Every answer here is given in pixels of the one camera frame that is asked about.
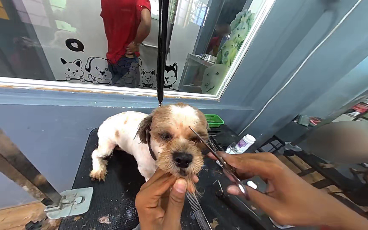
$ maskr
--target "glass window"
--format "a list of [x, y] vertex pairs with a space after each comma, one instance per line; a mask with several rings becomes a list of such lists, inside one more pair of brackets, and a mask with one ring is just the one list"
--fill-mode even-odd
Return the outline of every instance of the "glass window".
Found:
[[[170, 1], [166, 91], [216, 95], [264, 1]], [[155, 89], [158, 14], [158, 0], [0, 0], [0, 76]]]

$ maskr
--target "grooming scissors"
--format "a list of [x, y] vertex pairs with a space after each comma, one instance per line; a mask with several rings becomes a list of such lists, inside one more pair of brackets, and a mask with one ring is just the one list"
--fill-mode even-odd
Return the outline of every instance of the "grooming scissors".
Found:
[[220, 163], [219, 165], [221, 166], [222, 170], [225, 170], [227, 172], [228, 175], [232, 176], [232, 178], [235, 181], [235, 184], [238, 186], [238, 188], [241, 190], [241, 192], [243, 193], [244, 197], [246, 200], [249, 201], [249, 194], [247, 191], [247, 188], [244, 186], [244, 184], [242, 183], [242, 181], [236, 176], [236, 172], [233, 169], [232, 166], [228, 165], [227, 162], [220, 156], [218, 155], [206, 142], [204, 139], [202, 139], [200, 137], [200, 135], [193, 129], [191, 128], [191, 126], [189, 126], [190, 129], [192, 130], [192, 132], [195, 133], [195, 135], [197, 135], [197, 138], [201, 140], [201, 142], [207, 146], [207, 148], [211, 151], [211, 153], [218, 159], [218, 162]]

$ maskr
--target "black rubber mat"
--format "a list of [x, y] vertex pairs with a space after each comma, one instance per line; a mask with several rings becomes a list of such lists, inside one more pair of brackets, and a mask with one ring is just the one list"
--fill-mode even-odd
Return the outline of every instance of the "black rubber mat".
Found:
[[[80, 215], [81, 218], [79, 220], [75, 220], [74, 216], [64, 218], [59, 227], [60, 230], [130, 230], [139, 223], [135, 208], [135, 196], [145, 180], [137, 170], [137, 163], [134, 157], [123, 151], [114, 151], [113, 155], [108, 159], [106, 181], [92, 181], [89, 177], [89, 172], [92, 168], [91, 153], [97, 148], [97, 143], [96, 128], [89, 135], [72, 187], [74, 189], [93, 187], [93, 197], [89, 211]], [[216, 222], [218, 224], [215, 228], [216, 230], [263, 229], [258, 222], [246, 220], [245, 217], [236, 214], [233, 209], [218, 199], [216, 192], [219, 187], [217, 183], [214, 185], [213, 183], [216, 180], [220, 180], [225, 189], [230, 181], [223, 176], [221, 169], [214, 161], [208, 158], [205, 159], [199, 178], [197, 189], [202, 193], [202, 196], [199, 197], [199, 202], [208, 222]], [[98, 221], [100, 217], [109, 217], [110, 223], [100, 223]], [[268, 227], [265, 229], [273, 229], [268, 218], [265, 216], [262, 218], [266, 218], [261, 223]], [[200, 229], [187, 201], [181, 215], [181, 226], [183, 230]]]

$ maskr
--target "white bottle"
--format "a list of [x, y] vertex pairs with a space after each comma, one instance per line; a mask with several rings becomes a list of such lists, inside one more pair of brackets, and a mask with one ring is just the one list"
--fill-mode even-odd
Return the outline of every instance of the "white bottle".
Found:
[[245, 135], [234, 147], [228, 146], [225, 151], [228, 154], [242, 154], [244, 153], [253, 143], [255, 138], [252, 135]]

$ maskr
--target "green basket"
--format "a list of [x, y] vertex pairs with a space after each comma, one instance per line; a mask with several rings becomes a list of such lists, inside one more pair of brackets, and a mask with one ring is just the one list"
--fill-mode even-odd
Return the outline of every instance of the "green basket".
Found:
[[206, 114], [205, 118], [210, 128], [217, 128], [224, 124], [224, 121], [216, 114]]

